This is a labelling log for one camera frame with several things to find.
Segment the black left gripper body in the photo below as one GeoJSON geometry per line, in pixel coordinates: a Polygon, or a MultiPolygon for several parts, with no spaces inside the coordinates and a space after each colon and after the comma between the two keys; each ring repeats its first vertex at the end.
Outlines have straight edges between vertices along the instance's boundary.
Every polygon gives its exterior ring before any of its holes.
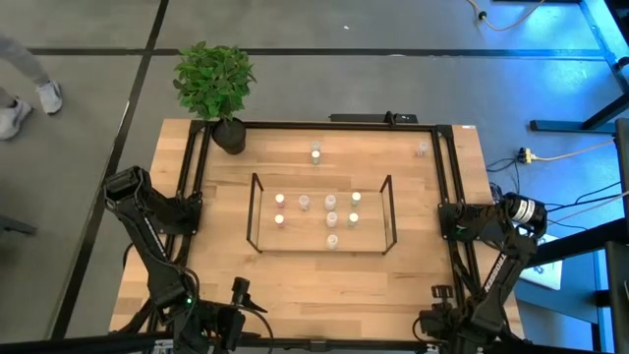
{"type": "Polygon", "coordinates": [[[206,336],[214,335],[219,345],[235,345],[240,339],[246,317],[243,309],[248,309],[251,295],[250,282],[244,277],[234,279],[229,304],[201,301],[199,305],[200,331],[206,336]]]}

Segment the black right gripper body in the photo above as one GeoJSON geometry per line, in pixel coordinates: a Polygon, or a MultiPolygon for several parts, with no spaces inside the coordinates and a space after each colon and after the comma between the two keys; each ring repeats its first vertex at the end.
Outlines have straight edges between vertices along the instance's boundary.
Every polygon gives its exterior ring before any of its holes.
{"type": "Polygon", "coordinates": [[[434,285],[431,295],[437,299],[429,310],[420,310],[417,323],[422,333],[429,337],[447,342],[449,345],[468,345],[468,316],[470,315],[470,298],[466,297],[461,305],[453,307],[448,302],[454,297],[453,287],[449,285],[434,285]]]}

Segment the white printed box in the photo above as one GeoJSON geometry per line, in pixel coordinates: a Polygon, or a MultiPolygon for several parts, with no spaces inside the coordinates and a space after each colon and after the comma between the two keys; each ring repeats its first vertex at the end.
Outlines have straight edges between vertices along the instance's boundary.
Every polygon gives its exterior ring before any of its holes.
{"type": "Polygon", "coordinates": [[[538,286],[558,291],[561,288],[563,261],[535,265],[524,269],[520,278],[538,286]]]}

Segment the black plant pot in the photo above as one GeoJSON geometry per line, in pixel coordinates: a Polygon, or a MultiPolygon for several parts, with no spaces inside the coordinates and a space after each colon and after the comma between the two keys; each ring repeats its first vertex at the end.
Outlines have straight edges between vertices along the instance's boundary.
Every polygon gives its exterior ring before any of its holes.
{"type": "Polygon", "coordinates": [[[229,154],[239,154],[246,148],[246,126],[238,118],[221,119],[212,127],[211,137],[215,143],[229,154]]]}

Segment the black bar device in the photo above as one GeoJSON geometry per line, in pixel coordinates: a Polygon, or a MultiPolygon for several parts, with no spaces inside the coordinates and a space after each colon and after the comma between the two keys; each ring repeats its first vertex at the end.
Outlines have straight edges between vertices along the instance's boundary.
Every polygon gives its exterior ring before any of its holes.
{"type": "Polygon", "coordinates": [[[337,113],[329,116],[331,122],[349,122],[349,123],[404,123],[418,124],[419,120],[415,114],[392,113],[387,111],[382,114],[370,113],[337,113]]]}

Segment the green artificial plant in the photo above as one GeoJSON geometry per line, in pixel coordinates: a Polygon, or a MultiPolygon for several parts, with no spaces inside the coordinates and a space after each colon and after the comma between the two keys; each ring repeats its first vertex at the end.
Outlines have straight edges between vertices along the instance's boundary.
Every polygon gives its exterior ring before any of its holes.
{"type": "Polygon", "coordinates": [[[245,109],[250,84],[257,79],[249,54],[237,46],[207,46],[200,41],[178,51],[173,86],[181,107],[202,120],[233,121],[245,109]]]}

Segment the grey chair base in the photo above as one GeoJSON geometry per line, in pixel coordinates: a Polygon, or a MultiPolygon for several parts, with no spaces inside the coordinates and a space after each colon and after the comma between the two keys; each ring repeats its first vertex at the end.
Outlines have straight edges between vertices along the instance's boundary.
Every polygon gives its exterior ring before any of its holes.
{"type": "Polygon", "coordinates": [[[0,214],[0,234],[4,232],[18,232],[25,235],[32,235],[36,232],[36,228],[17,219],[0,214]]]}

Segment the person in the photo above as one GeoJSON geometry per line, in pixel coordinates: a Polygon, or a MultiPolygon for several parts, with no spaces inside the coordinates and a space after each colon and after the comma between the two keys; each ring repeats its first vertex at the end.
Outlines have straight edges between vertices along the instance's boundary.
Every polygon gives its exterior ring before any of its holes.
{"type": "MultiPolygon", "coordinates": [[[[43,111],[55,115],[63,106],[59,83],[50,78],[35,56],[6,33],[0,32],[0,60],[10,63],[33,82],[43,111]]],[[[20,131],[32,107],[0,86],[0,141],[13,139],[20,131]]]]}

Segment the wooden shelf black metal frame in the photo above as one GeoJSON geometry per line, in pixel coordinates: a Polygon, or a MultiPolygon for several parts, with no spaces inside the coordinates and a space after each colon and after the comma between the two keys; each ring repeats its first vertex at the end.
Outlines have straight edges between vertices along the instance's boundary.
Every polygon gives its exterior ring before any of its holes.
{"type": "Polygon", "coordinates": [[[349,176],[270,175],[253,173],[247,221],[248,243],[258,253],[363,253],[387,254],[397,244],[393,178],[375,177],[363,187],[354,186],[349,176]],[[359,192],[357,206],[351,195],[359,192]],[[275,196],[283,194],[285,206],[278,207],[275,196]],[[310,209],[301,210],[298,198],[307,195],[310,209]],[[327,195],[334,195],[338,222],[326,225],[324,207],[327,195]],[[348,225],[355,212],[359,221],[348,225]],[[284,226],[275,225],[274,216],[282,214],[284,226]],[[326,238],[338,237],[336,250],[328,250],[326,238]]]}

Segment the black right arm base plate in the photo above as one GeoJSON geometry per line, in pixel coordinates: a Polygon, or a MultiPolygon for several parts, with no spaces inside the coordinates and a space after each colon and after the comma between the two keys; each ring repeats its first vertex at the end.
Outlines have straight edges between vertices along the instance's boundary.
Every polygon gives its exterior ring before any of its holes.
{"type": "Polygon", "coordinates": [[[492,214],[491,205],[440,205],[438,217],[442,236],[460,242],[481,240],[492,214]]]}

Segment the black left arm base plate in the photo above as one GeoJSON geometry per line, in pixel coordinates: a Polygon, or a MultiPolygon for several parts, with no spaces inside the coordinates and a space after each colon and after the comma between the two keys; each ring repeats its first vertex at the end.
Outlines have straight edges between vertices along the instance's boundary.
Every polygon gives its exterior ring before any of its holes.
{"type": "Polygon", "coordinates": [[[146,215],[160,234],[193,235],[200,224],[203,206],[202,193],[166,198],[151,195],[145,202],[146,215]]]}

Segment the black horizontal frame beam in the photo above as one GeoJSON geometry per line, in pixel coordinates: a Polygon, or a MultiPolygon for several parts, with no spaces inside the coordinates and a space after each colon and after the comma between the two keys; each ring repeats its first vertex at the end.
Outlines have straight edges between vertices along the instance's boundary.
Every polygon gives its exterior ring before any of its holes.
{"type": "Polygon", "coordinates": [[[200,335],[195,338],[175,336],[171,332],[121,333],[100,336],[0,343],[0,354],[133,354],[158,348],[173,354],[226,354],[240,347],[262,348],[266,354],[300,349],[311,353],[332,350],[409,351],[427,354],[608,354],[534,344],[525,340],[494,341],[491,344],[449,344],[439,341],[329,340],[286,338],[241,338],[230,347],[220,338],[200,335]]]}

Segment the black desk leg frame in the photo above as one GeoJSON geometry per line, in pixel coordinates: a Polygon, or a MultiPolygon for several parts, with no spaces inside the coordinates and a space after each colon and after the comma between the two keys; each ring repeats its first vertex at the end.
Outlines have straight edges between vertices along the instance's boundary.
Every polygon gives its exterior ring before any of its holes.
{"type": "Polygon", "coordinates": [[[602,57],[616,80],[621,94],[618,98],[615,98],[611,103],[607,104],[585,121],[536,119],[529,122],[531,131],[612,135],[615,131],[612,120],[629,109],[629,80],[622,73],[623,68],[629,68],[629,57],[615,57],[611,47],[604,38],[600,24],[595,19],[595,15],[588,4],[588,0],[581,0],[579,7],[586,22],[591,27],[591,32],[599,48],[602,50],[602,57]]]}

